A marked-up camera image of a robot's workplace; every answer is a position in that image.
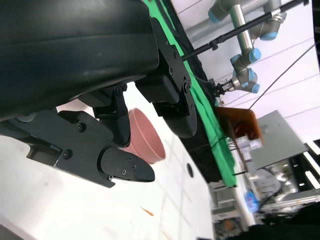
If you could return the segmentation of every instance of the black cloth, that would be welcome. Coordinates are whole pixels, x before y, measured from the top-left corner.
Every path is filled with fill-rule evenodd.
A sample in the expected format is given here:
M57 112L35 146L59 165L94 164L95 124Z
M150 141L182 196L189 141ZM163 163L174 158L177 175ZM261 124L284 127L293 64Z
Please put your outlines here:
M251 226L227 240L320 240L320 202L303 207L286 222Z

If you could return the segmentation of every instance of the orange object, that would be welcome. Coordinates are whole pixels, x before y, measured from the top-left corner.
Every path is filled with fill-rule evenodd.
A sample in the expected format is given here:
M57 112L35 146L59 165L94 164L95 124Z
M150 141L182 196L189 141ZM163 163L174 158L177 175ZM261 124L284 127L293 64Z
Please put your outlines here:
M261 139L263 142L263 135L253 111L242 108L217 107L216 112L220 119L219 124L226 136L230 137L230 130L227 121L223 120L229 119L232 126L236 124L233 129L236 138L247 135L249 140Z
M147 116L138 108L129 112L131 142L124 151L135 154L149 164L166 158L161 139Z

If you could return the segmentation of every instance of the gray panel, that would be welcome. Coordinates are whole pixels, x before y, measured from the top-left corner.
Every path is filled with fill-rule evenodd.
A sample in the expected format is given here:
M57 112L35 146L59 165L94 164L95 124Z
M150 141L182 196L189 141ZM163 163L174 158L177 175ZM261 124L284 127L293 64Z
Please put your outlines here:
M278 111L273 111L258 120L264 144L251 152L256 169L272 165L296 156L307 149Z
M23 240L21 237L15 235L12 231L0 225L0 239L1 240Z

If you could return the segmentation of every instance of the black cover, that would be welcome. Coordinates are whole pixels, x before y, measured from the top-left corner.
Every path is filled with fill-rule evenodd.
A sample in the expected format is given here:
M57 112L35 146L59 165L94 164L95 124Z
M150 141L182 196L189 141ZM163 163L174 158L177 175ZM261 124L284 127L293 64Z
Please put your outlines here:
M158 64L140 0L0 1L0 121L139 79Z

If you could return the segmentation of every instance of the metal pole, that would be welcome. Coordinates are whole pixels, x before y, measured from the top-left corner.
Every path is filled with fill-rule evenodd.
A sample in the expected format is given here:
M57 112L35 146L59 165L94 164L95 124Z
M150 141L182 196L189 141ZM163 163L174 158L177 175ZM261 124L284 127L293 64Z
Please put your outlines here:
M229 13L230 13L234 28L238 28L246 24L245 16L242 12L240 4L234 5L229 10ZM238 38L239 45L242 52L245 52L247 49L253 48L253 44L252 44L251 37L248 30L241 32L237 36L237 38Z

